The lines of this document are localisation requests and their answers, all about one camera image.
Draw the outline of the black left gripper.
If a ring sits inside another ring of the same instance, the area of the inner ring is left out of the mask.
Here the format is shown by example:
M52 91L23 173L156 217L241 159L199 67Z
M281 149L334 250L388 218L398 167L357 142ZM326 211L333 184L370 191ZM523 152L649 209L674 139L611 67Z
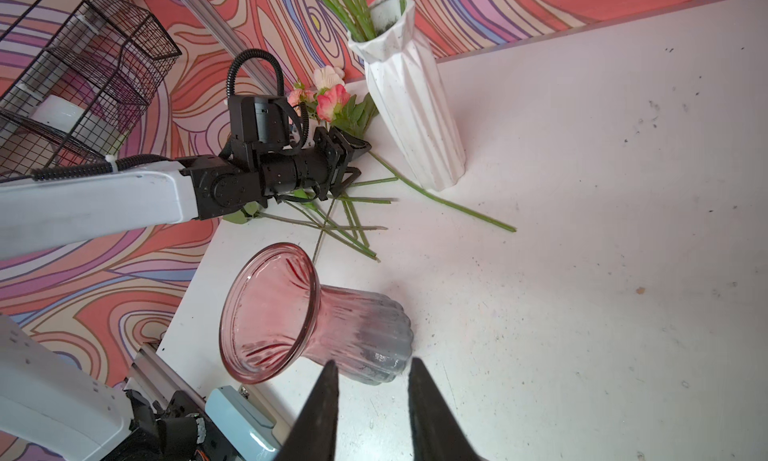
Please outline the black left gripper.
M340 196L361 175L348 164L371 144L335 126L317 127L314 148L307 146L309 117L304 104L285 96L232 95L227 98L230 134L224 159L259 181L261 198L296 200L295 190L316 199Z

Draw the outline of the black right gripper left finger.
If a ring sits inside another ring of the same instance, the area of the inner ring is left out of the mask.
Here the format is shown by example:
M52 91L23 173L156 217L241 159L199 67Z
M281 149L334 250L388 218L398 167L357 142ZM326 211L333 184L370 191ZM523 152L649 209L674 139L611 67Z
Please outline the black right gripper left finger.
M333 461L339 408L339 373L328 361L275 461Z

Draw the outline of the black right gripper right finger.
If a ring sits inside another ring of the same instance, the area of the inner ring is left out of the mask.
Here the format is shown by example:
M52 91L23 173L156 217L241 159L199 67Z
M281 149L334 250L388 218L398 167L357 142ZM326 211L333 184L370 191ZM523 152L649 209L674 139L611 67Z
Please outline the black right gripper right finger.
M408 408L416 461L479 461L432 376L413 358L408 376Z

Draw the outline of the white ribbed vase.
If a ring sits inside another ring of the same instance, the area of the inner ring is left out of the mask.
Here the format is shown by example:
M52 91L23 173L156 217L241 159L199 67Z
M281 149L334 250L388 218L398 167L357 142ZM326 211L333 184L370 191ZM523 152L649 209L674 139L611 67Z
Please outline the white ribbed vase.
M378 37L348 42L364 62L369 94L418 183L452 187L465 173L465 149L429 40L415 25L416 4L376 0L370 12Z

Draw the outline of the purple glass vase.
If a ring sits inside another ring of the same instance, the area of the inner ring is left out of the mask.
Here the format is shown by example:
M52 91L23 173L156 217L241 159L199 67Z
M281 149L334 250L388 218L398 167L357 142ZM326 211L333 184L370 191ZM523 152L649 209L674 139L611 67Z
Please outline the purple glass vase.
M322 284L308 254L292 243L272 244L244 265L219 323L223 365L244 384L273 379L301 357L332 361L367 385L388 383L405 370L413 341L399 302Z

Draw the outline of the light blue flower stem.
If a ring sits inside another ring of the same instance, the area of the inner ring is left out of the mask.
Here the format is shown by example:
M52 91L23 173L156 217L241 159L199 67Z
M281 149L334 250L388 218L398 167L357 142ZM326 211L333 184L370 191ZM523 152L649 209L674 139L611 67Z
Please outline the light blue flower stem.
M342 23L354 42L384 35L405 14L407 0L383 0L381 11L367 0L320 0Z

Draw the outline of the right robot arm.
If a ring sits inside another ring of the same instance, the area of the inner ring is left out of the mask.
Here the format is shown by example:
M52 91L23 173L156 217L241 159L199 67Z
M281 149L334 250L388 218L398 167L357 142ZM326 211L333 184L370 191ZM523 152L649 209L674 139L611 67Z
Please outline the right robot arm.
M150 349L118 389L1 319L1 428L67 460L331 460L338 398L328 363L288 423L253 388L199 396Z

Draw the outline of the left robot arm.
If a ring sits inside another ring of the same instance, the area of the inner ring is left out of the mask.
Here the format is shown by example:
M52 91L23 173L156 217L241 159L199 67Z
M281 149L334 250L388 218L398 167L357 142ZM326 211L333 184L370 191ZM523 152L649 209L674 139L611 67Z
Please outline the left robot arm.
M337 127L310 129L305 104L284 94L279 62L246 49L226 78L230 135L217 155L141 154L35 169L1 183L1 257L134 229L241 212L250 203L342 194L361 174L369 142Z

